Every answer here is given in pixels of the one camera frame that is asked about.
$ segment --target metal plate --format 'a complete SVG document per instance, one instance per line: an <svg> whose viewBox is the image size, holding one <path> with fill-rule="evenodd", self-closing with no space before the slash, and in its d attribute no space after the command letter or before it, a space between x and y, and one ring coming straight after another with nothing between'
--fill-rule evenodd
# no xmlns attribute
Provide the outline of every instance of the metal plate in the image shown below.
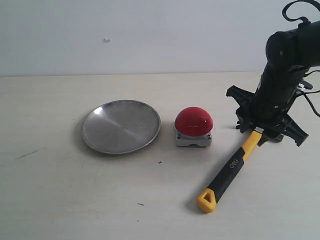
<svg viewBox="0 0 320 240"><path fill-rule="evenodd" d="M92 149L105 154L127 154L151 143L161 120L149 105L117 100L99 106L83 121L81 134Z"/></svg>

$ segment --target white table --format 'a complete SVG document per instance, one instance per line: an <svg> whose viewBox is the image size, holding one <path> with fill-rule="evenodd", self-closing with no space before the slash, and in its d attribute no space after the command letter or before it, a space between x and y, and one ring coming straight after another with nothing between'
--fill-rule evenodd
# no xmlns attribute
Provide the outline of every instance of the white table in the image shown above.
<svg viewBox="0 0 320 240"><path fill-rule="evenodd" d="M308 78L315 90L317 76ZM259 72L0 78L0 239L319 239L320 119L303 97L289 112L310 135L303 145L288 137L266 143L213 213L196 205L247 137L234 129L238 105L226 90L254 92L259 79ZM320 95L310 97L320 109ZM160 134L133 154L95 153L81 139L81 122L119 99L154 107ZM211 113L211 147L175 146L173 122L189 106Z"/></svg>

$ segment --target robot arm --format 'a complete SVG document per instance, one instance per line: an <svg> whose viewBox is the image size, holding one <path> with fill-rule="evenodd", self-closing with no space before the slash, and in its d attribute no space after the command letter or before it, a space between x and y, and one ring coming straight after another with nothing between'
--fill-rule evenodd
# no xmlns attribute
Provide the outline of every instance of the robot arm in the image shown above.
<svg viewBox="0 0 320 240"><path fill-rule="evenodd" d="M287 135L300 146L308 137L288 115L288 111L300 93L298 85L304 80L310 67L320 66L320 21L311 23L306 17L287 17L288 8L297 2L307 2L320 11L315 0L297 0L282 11L287 20L302 20L298 28L278 31L266 43L267 64L255 93L232 86L227 91L240 107L236 114L243 133L256 127L263 128L259 145L268 140L281 140Z"/></svg>

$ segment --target round metal dish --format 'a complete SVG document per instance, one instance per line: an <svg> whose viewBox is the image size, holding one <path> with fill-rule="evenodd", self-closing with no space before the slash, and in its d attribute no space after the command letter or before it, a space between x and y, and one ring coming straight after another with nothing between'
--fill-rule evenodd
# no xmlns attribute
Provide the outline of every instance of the round metal dish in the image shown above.
<svg viewBox="0 0 320 240"><path fill-rule="evenodd" d="M160 127L160 117L151 106L135 100L117 100L91 112L82 123L81 134L90 148L120 155L150 144Z"/></svg>

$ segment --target red button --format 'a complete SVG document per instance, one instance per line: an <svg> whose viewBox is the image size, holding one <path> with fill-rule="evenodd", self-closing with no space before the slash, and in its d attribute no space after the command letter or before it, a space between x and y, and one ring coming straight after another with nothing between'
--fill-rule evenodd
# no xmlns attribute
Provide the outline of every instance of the red button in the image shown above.
<svg viewBox="0 0 320 240"><path fill-rule="evenodd" d="M209 133L214 126L214 122L206 110L191 106L178 114L174 125L183 135L198 137Z"/></svg>

